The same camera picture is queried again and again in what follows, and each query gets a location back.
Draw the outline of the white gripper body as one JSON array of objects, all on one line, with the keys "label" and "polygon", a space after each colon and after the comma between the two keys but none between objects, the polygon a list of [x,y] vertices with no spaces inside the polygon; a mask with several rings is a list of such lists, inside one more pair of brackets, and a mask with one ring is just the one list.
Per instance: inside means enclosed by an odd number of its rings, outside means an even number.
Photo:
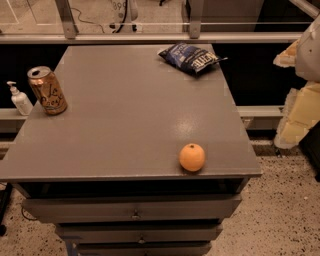
[{"label": "white gripper body", "polygon": [[299,40],[295,71],[297,76],[307,81],[320,82],[320,15]]}]

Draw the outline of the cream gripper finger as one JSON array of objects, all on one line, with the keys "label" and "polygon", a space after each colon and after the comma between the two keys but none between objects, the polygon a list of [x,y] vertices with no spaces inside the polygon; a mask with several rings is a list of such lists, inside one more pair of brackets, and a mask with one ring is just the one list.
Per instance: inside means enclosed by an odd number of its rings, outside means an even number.
[{"label": "cream gripper finger", "polygon": [[291,149],[320,121],[320,83],[307,82],[297,90],[292,88],[285,101],[274,145]]},{"label": "cream gripper finger", "polygon": [[297,46],[299,41],[294,41],[284,51],[278,54],[273,60],[273,64],[279,67],[294,67],[296,64]]}]

